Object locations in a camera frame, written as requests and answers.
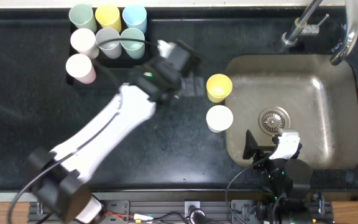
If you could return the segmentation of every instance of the drain strainer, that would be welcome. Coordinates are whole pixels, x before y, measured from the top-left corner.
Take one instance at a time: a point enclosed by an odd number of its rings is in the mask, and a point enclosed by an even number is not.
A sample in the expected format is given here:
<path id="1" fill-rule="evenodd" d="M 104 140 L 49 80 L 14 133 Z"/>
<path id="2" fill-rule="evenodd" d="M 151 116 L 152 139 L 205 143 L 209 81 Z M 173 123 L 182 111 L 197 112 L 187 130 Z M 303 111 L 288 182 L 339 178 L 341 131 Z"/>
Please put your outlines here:
<path id="1" fill-rule="evenodd" d="M 288 113 L 277 106 L 267 108 L 259 115 L 259 126 L 269 135 L 277 134 L 280 129 L 290 128 L 290 124 Z"/>

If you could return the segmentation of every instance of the yellow cup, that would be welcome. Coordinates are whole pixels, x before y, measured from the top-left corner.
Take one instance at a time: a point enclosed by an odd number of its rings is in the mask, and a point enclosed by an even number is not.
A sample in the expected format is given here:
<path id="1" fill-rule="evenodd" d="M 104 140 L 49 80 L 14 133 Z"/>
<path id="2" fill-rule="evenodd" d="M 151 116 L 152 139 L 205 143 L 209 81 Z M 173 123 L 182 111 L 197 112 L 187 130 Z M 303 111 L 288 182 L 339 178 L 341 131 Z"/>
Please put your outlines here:
<path id="1" fill-rule="evenodd" d="M 121 32 L 121 17 L 117 6 L 113 4 L 100 6 L 95 12 L 95 17 L 103 28 L 113 28 Z"/>
<path id="2" fill-rule="evenodd" d="M 219 103 L 224 100 L 233 89 L 233 84 L 229 77 L 223 74 L 211 76 L 206 82 L 206 91 L 209 100 Z"/>

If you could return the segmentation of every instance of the wooden floor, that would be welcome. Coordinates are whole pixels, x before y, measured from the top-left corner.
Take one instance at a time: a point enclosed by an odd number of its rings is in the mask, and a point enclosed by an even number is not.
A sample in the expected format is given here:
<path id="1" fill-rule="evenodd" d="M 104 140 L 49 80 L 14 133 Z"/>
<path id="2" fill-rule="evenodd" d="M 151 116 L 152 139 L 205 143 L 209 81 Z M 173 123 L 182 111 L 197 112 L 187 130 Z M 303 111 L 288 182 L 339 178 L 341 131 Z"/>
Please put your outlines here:
<path id="1" fill-rule="evenodd" d="M 0 202 L 0 223 L 6 223 L 9 202 Z M 13 224 L 27 223 L 28 203 L 18 203 L 13 214 Z M 358 224 L 358 202 L 334 202 L 335 224 Z"/>

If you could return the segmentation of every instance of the faucet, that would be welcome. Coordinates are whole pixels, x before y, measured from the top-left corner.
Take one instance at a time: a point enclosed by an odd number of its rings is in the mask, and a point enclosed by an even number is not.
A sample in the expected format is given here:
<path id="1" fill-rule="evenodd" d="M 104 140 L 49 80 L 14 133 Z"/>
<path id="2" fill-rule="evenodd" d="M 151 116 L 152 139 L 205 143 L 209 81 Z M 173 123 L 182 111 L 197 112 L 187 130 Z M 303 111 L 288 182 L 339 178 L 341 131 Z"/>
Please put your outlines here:
<path id="1" fill-rule="evenodd" d="M 306 27 L 310 16 L 322 1 L 323 0 L 312 0 L 301 17 L 295 19 L 295 25 L 292 26 L 291 30 L 282 35 L 282 40 L 285 45 L 292 46 L 296 44 L 298 36 Z M 346 36 L 340 48 L 337 49 L 334 55 L 329 59 L 332 65 L 339 65 L 350 54 L 358 37 L 358 0 L 345 0 L 345 5 L 347 17 Z"/>

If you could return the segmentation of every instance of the stainless steel sink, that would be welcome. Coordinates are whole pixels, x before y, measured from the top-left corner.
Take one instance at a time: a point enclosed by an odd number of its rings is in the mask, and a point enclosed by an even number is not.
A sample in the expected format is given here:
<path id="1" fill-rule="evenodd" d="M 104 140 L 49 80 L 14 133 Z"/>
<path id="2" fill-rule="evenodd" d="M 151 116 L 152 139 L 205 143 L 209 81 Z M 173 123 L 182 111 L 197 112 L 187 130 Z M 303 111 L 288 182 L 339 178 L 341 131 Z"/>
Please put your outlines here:
<path id="1" fill-rule="evenodd" d="M 299 159 L 316 169 L 358 165 L 358 100 L 352 68 L 332 66 L 328 55 L 245 55 L 225 74 L 233 82 L 226 106 L 234 115 L 226 131 L 227 151 L 243 160 L 246 131 L 272 145 L 280 128 L 294 129 L 303 145 Z"/>

